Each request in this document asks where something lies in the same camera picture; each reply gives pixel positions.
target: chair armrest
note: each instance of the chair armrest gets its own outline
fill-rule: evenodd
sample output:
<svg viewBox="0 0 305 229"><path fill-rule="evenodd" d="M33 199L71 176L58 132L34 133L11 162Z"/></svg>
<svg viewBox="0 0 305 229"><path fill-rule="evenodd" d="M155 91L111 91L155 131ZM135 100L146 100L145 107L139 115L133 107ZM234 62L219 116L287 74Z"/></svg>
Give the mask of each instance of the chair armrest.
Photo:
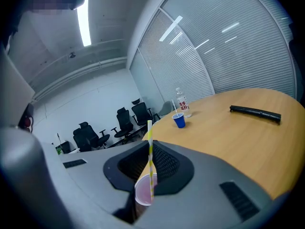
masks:
<svg viewBox="0 0 305 229"><path fill-rule="evenodd" d="M105 136L105 135L104 135L104 131L106 131L106 129L105 129L105 130L102 130L102 131L100 132L103 136Z"/></svg>
<svg viewBox="0 0 305 229"><path fill-rule="evenodd" d="M132 117L133 117L134 121L137 123L137 125L139 125L137 120L135 119L134 115Z"/></svg>
<svg viewBox="0 0 305 229"><path fill-rule="evenodd" d="M158 114L154 114L153 115L153 119L155 118L155 116L158 117L159 120L161 120L161 118L160 118L160 116Z"/></svg>
<svg viewBox="0 0 305 229"><path fill-rule="evenodd" d="M152 112L151 112L151 108L147 109L149 111L149 113L151 114L151 117L153 117Z"/></svg>
<svg viewBox="0 0 305 229"><path fill-rule="evenodd" d="M115 127L115 128L116 128L116 127ZM114 129L111 129L111 130L112 130L112 131L114 130L116 133L118 133L118 132L116 131L116 129L115 129L115 128L114 128Z"/></svg>

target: drinking straw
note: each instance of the drinking straw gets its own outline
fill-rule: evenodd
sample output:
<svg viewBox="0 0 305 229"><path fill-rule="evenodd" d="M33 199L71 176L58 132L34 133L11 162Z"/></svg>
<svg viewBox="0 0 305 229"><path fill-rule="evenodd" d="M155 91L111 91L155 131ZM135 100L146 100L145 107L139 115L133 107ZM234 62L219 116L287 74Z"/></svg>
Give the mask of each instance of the drinking straw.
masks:
<svg viewBox="0 0 305 229"><path fill-rule="evenodd" d="M151 120L147 121L147 132L148 132L148 144L149 144L149 180L151 185L151 201L153 202L153 137L152 137L152 125L153 122Z"/></svg>
<svg viewBox="0 0 305 229"><path fill-rule="evenodd" d="M177 114L177 118L178 118L178 112L177 112L177 109L176 109L176 106L175 106L174 102L173 102L173 107L175 108L175 111L176 111L176 114Z"/></svg>

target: bottle label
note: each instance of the bottle label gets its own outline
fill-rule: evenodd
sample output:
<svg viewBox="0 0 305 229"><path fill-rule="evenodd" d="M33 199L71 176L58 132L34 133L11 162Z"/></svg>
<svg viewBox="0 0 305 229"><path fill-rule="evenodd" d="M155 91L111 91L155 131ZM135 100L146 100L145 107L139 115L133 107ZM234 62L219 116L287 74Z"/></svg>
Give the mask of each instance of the bottle label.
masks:
<svg viewBox="0 0 305 229"><path fill-rule="evenodd" d="M185 97L180 97L177 100L179 101L179 106L181 107L182 112L187 112L190 110L190 107L186 102Z"/></svg>

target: blue paper cup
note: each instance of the blue paper cup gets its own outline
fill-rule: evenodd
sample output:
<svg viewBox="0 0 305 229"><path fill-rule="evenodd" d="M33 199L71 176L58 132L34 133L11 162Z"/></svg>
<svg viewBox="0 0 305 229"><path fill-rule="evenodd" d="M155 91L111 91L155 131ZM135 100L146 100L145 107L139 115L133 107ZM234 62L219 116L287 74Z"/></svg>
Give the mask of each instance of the blue paper cup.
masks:
<svg viewBox="0 0 305 229"><path fill-rule="evenodd" d="M177 113L172 116L173 120L176 122L178 128L185 127L185 121L183 113Z"/></svg>

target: gray device housing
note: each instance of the gray device housing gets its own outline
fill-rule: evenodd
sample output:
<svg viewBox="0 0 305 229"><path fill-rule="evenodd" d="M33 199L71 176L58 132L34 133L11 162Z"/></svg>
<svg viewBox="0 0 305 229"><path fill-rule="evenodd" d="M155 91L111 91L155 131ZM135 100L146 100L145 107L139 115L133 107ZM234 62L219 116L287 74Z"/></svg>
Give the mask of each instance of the gray device housing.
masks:
<svg viewBox="0 0 305 229"><path fill-rule="evenodd" d="M28 211L47 228L259 228L280 208L287 194L271 200L253 180L225 161L178 145L162 145L187 157L193 178L176 194L155 196L133 224L113 214L126 205L129 192L113 187L103 172L105 162L140 142L84 153L57 155L22 130L0 129L0 168ZM64 162L85 164L66 169ZM234 183L259 212L243 221L220 184Z"/></svg>

